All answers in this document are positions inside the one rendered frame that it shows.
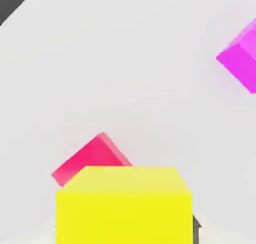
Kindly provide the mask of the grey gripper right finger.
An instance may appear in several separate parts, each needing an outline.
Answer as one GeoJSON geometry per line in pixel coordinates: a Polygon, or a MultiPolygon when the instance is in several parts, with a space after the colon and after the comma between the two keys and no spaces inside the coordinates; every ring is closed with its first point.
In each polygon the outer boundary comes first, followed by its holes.
{"type": "Polygon", "coordinates": [[[236,244],[227,230],[215,226],[204,214],[196,214],[195,217],[201,225],[199,228],[199,244],[236,244]]]}

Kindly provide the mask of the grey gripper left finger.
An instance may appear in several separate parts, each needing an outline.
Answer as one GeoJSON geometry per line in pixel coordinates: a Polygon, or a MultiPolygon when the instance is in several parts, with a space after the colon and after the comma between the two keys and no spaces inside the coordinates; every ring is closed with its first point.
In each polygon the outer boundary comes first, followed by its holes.
{"type": "Polygon", "coordinates": [[[43,225],[34,230],[25,244],[56,244],[56,216],[52,215],[43,225]]]}

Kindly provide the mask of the small yellow cube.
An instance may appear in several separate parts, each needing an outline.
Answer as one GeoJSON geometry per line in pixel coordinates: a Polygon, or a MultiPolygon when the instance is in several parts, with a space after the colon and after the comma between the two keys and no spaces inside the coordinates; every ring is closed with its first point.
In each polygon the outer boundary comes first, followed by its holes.
{"type": "Polygon", "coordinates": [[[193,244],[193,198],[172,166],[87,166],[56,193],[56,244],[193,244]]]}

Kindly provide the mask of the small pink cube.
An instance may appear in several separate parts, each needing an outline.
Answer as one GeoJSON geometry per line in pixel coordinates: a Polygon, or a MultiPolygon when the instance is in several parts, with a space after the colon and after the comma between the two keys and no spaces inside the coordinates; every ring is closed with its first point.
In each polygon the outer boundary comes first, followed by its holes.
{"type": "Polygon", "coordinates": [[[102,132],[59,166],[51,176],[63,187],[86,166],[131,166],[110,137],[102,132]]]}

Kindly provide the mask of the small magenta cube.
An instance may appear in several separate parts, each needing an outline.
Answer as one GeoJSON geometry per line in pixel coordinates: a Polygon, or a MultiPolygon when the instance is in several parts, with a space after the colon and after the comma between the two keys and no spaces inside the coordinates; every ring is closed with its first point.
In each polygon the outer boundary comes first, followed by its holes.
{"type": "Polygon", "coordinates": [[[256,18],[221,51],[219,61],[252,94],[256,94],[256,18]]]}

